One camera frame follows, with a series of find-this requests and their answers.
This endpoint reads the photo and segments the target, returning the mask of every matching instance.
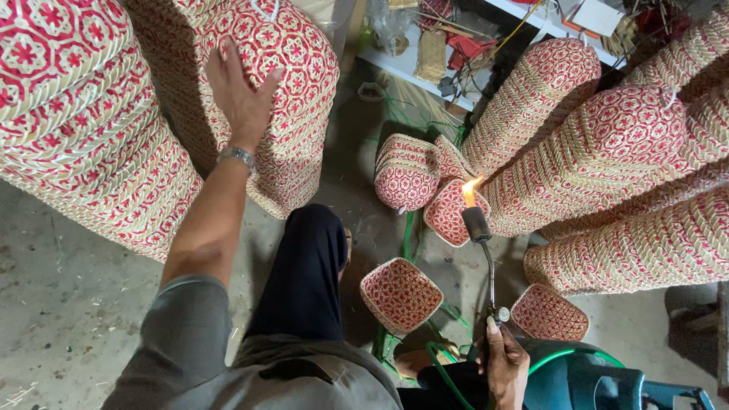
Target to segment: wristwatch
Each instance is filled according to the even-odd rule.
[[[238,147],[226,147],[218,152],[218,161],[220,162],[225,158],[235,158],[242,160],[248,166],[248,176],[253,175],[256,169],[256,157],[250,152]]]

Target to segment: sleeve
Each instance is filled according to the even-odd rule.
[[[140,347],[103,409],[158,409],[222,373],[230,329],[227,291],[218,279],[170,281],[144,318]]]

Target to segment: fingernail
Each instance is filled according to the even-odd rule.
[[[499,328],[496,327],[496,322],[494,322],[494,319],[491,316],[486,318],[486,327],[488,329],[488,332],[492,335],[495,335],[499,332]]]

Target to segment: hand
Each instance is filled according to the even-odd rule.
[[[211,50],[205,68],[213,89],[213,100],[230,125],[228,144],[253,154],[268,125],[273,93],[276,92],[283,69],[273,70],[260,90],[252,90],[243,76],[243,64],[232,37],[225,37],[224,47],[227,59],[223,60],[218,49]]]
[[[511,336],[505,326],[496,326],[493,317],[486,319],[488,340],[488,388],[494,394],[498,410],[521,410],[529,375],[529,354]],[[483,343],[483,338],[476,342]],[[478,373],[483,374],[483,349],[479,349]]]

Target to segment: knee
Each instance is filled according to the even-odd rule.
[[[326,205],[309,204],[294,210],[289,217],[296,220],[297,225],[305,225],[309,228],[336,228],[342,225],[342,221]]]

